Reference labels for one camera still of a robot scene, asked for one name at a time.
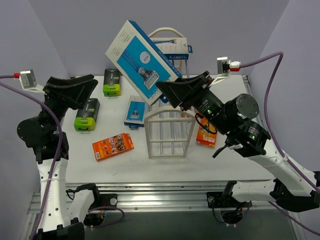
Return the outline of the orange Gillette Fusion box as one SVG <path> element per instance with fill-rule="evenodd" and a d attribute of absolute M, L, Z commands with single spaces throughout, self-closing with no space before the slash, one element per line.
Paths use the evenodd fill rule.
<path fill-rule="evenodd" d="M 204 128 L 201 125 L 198 127 L 196 143 L 207 147 L 215 147 L 217 139 L 217 131 L 215 127 L 205 118 L 202 118 L 200 123 Z"/>

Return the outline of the blue Harry's razor box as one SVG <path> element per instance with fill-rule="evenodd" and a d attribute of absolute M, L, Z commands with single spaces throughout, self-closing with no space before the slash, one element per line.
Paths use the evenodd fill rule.
<path fill-rule="evenodd" d="M 124 23 L 105 55 L 148 105 L 163 94 L 156 83 L 175 82 L 182 77 L 133 20 Z"/>
<path fill-rule="evenodd" d="M 146 102 L 140 96 L 131 95 L 123 120 L 124 125 L 132 130 L 143 128 L 145 112 Z"/>

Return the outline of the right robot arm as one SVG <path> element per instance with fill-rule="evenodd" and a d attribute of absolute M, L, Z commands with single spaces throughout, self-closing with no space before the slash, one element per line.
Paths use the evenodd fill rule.
<path fill-rule="evenodd" d="M 232 207 L 238 202 L 272 202 L 295 213 L 317 209 L 320 206 L 319 172 L 302 167 L 277 149 L 270 132 L 255 122 L 259 106 L 251 95 L 242 93 L 222 102 L 210 90 L 221 81 L 223 77 L 212 78 L 204 72 L 191 78 L 160 81 L 156 86 L 172 107 L 182 111 L 195 108 L 226 136 L 225 148 L 261 165 L 273 175 L 273 179 L 267 181 L 230 180 L 221 196 L 223 203 Z"/>

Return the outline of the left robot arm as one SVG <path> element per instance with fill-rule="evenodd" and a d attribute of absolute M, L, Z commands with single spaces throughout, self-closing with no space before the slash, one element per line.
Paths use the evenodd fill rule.
<path fill-rule="evenodd" d="M 40 211 L 32 240 L 83 240 L 88 213 L 111 209 L 101 205 L 95 183 L 78 186 L 67 205 L 69 143 L 61 121 L 68 109 L 82 110 L 97 85 L 92 74 L 71 79 L 50 77 L 42 90 L 43 101 L 24 93 L 41 107 L 37 116 L 17 126 L 19 138 L 33 150 L 40 177 Z"/>

